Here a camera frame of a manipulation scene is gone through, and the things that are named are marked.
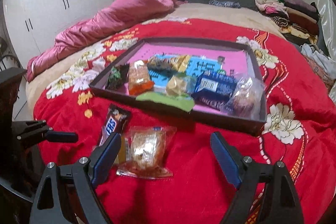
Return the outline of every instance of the barcode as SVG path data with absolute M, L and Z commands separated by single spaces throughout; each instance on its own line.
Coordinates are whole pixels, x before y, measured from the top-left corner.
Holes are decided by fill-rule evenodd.
M 199 90 L 206 89 L 206 90 L 211 90 L 213 92 L 216 92 L 217 86 L 218 86 L 218 82 L 202 78 Z

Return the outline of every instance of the tray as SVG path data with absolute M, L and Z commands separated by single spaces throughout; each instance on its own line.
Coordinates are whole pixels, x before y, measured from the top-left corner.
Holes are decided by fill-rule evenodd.
M 173 116 L 184 117 L 193 121 L 207 123 L 219 128 L 224 128 L 232 131 L 240 131 L 256 136 L 260 133 L 261 128 L 266 122 L 266 98 L 263 94 L 261 99 L 260 114 L 258 120 L 250 120 L 247 118 L 234 117 L 224 115 L 223 113 L 203 105 L 195 105 L 190 113 L 184 112 L 178 108 L 167 106 L 151 101 L 136 101 L 135 96 L 128 94 L 127 85 L 117 91 L 105 90 L 105 84 L 109 76 L 110 69 L 115 65 L 122 65 L 137 60 L 145 60 L 154 54 L 189 54 L 193 55 L 197 65 L 193 65 L 192 70 L 200 73 L 204 69 L 209 69 L 211 62 L 203 63 L 201 60 L 213 59 L 217 60 L 219 56 L 225 57 L 223 63 L 224 70 L 227 74 L 231 68 L 235 73 L 248 73 L 250 76 L 262 80 L 258 62 L 252 49 L 245 44 L 239 44 L 228 41 L 204 39 L 204 38 L 187 38 L 187 37 L 156 37 L 145 38 L 133 45 L 127 51 L 122 53 L 114 62 L 106 67 L 90 84 L 90 88 L 95 96 L 103 97 L 121 103 L 161 112 L 162 114 L 170 114 Z

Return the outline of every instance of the blue gripper pad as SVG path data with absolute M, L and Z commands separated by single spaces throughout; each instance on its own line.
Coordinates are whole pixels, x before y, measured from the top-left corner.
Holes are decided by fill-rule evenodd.
M 106 181 L 120 148 L 121 137 L 120 134 L 115 133 L 111 134 L 102 146 L 92 152 L 89 168 L 92 170 L 89 170 L 89 175 L 91 173 L 91 184 L 94 189 Z
M 239 189 L 242 181 L 239 178 L 238 166 L 221 142 L 217 133 L 211 134 L 210 146 L 226 177 L 227 182 L 233 184 L 236 189 Z

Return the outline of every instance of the blue snack package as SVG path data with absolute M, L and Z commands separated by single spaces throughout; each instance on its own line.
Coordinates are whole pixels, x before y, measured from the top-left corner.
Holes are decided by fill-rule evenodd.
M 194 93 L 191 97 L 217 110 L 229 101 L 237 86 L 234 77 L 205 71 L 197 77 Z

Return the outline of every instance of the stack of folded clothes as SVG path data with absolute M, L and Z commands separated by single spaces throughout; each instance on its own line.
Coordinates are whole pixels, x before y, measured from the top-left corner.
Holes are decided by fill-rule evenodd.
M 317 43 L 319 14 L 314 6 L 303 0 L 255 0 L 255 4 L 290 42 L 299 46 Z

